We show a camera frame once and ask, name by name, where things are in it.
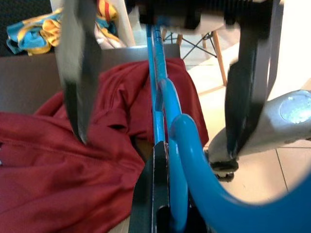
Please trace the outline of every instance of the black carpet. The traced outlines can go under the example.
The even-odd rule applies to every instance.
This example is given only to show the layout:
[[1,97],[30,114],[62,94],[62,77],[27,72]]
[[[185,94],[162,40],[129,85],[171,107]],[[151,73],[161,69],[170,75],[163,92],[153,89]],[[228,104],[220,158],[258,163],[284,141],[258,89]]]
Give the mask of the black carpet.
[[50,0],[0,0],[0,56],[13,55],[5,43],[8,25],[51,12]]

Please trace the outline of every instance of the red fabric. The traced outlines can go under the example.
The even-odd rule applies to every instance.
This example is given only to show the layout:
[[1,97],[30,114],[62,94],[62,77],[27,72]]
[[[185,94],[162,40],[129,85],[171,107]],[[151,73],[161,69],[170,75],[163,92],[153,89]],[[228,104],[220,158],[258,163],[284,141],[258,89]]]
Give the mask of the red fabric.
[[110,21],[109,3],[108,2],[105,2],[105,18],[106,18],[107,22]]
[[[180,59],[167,61],[182,110],[208,140],[194,85]],[[34,116],[0,113],[0,232],[107,232],[131,210],[144,163],[130,137],[152,140],[147,62],[100,77],[87,146],[70,128],[62,94]]]

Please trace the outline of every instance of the blurry black object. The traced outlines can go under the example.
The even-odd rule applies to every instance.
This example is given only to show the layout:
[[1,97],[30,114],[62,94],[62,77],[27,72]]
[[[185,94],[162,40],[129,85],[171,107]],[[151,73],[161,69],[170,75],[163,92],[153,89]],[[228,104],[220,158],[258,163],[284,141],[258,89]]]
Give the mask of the blurry black object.
[[131,4],[129,4],[129,0],[124,0],[125,1],[125,7],[126,7],[126,11],[127,11],[127,14],[131,13],[132,10],[133,10],[133,6]]
[[50,0],[0,0],[0,57],[14,55],[6,46],[7,26],[51,12]]
[[226,24],[232,25],[245,13],[258,12],[262,6],[252,0],[127,0],[126,3],[128,7],[138,6],[141,23],[186,29],[195,29],[202,13],[223,15]]

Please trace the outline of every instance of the white floor tile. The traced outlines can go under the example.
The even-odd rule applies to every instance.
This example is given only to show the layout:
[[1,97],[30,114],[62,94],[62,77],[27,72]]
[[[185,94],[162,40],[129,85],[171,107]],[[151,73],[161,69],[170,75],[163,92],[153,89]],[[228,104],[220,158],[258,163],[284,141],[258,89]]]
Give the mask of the white floor tile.
[[[300,89],[311,77],[311,31],[305,30],[311,20],[311,1],[285,0],[276,83],[270,99]],[[297,43],[293,30],[299,32]]]
[[225,127],[225,87],[199,95],[209,142]]
[[186,66],[199,94],[222,86],[223,80],[219,66]]
[[147,35],[144,28],[140,31],[133,31],[133,35],[137,46],[147,45]]
[[238,25],[236,25],[234,28],[230,28],[224,25],[217,30],[217,33],[222,50],[226,50],[232,45],[240,42],[240,28]]
[[311,141],[299,140],[291,144],[283,146],[283,148],[311,148]]
[[130,217],[119,223],[115,228],[111,229],[108,233],[128,233],[130,226]]
[[[231,47],[222,50],[222,57],[223,57],[223,63],[225,71],[227,72],[229,70],[230,64],[234,63],[238,59],[239,55],[239,46],[240,44],[234,44]],[[203,65],[215,65],[219,66],[217,58],[211,57],[208,60],[205,60],[204,62],[199,64],[200,66]]]
[[273,201],[287,193],[275,150],[242,156],[230,183],[221,183],[233,196],[245,202]]
[[289,190],[295,188],[311,171],[311,149],[277,149]]

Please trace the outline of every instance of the white chair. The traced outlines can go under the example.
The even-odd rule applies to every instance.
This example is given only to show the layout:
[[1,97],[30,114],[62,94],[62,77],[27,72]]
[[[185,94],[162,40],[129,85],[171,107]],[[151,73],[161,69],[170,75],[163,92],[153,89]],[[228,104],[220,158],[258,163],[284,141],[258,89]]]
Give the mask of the white chair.
[[[222,79],[223,79],[223,84],[224,84],[224,86],[226,86],[227,85],[227,78],[226,78],[226,73],[225,73],[224,64],[223,64],[222,52],[221,52],[221,48],[220,48],[220,45],[219,45],[219,39],[218,39],[218,34],[217,34],[217,30],[220,27],[222,27],[223,25],[224,25],[224,19],[222,17],[202,15],[200,24],[194,31],[193,30],[179,29],[179,28],[164,28],[162,30],[162,39],[165,40],[167,31],[170,31],[172,33],[178,34],[177,41],[176,41],[177,44],[181,45],[181,42],[184,40],[187,43],[190,43],[190,44],[193,45],[193,48],[190,50],[190,52],[194,48],[197,47],[197,48],[199,48],[199,49],[201,49],[201,50],[211,54],[210,52],[206,51],[205,49],[206,49],[206,39],[212,37],[213,38],[213,42],[214,42],[214,44],[212,43],[212,45],[213,45],[213,47],[215,49],[215,52],[216,52],[216,57],[217,57],[217,60],[218,60],[220,72],[221,72]],[[190,41],[184,39],[183,35],[185,35],[185,34],[200,34],[200,35],[202,35],[201,41],[202,41],[202,45],[203,45],[204,49],[202,49],[202,48],[197,46],[198,43],[200,43],[201,41],[199,41],[197,44],[193,44]]]
[[[61,7],[63,2],[63,0],[50,0],[50,1],[52,11],[55,11],[57,8]],[[110,0],[109,2],[116,8],[118,12],[118,19],[115,23],[120,40],[126,46],[135,46],[136,44],[131,29],[130,21],[128,19],[124,0]]]

